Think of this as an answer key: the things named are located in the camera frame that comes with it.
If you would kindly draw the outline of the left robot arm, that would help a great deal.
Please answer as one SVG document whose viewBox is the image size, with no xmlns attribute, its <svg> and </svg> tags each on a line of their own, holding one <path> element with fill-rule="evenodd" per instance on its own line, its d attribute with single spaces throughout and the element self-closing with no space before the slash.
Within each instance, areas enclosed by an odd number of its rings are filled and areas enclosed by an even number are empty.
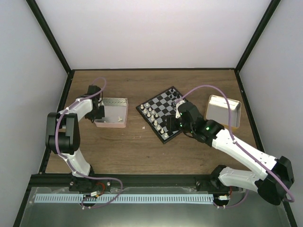
<svg viewBox="0 0 303 227">
<path fill-rule="evenodd" d="M 85 118 L 94 122 L 105 117 L 104 106 L 100 104 L 102 94 L 100 87 L 90 85 L 87 93 L 70 106 L 47 116 L 46 147 L 65 161 L 73 176 L 81 177 L 80 185 L 86 191 L 92 191 L 97 180 L 90 175 L 91 165 L 80 151 L 79 121 Z"/>
</svg>

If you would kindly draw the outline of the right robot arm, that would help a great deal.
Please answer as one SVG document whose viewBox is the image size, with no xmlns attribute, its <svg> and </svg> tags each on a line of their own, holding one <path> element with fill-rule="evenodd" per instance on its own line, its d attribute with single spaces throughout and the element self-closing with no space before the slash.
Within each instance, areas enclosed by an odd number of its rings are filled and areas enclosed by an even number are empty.
<svg viewBox="0 0 303 227">
<path fill-rule="evenodd" d="M 191 102 L 180 100 L 174 103 L 176 113 L 166 118 L 169 130 L 180 130 L 185 135 L 220 150 L 248 168 L 235 170 L 219 165 L 210 179 L 217 191 L 225 186 L 235 186 L 257 192 L 272 205 L 279 205 L 290 195 L 294 183 L 291 161 L 281 156 L 276 158 L 234 137 L 228 129 L 214 120 L 205 120 Z"/>
</svg>

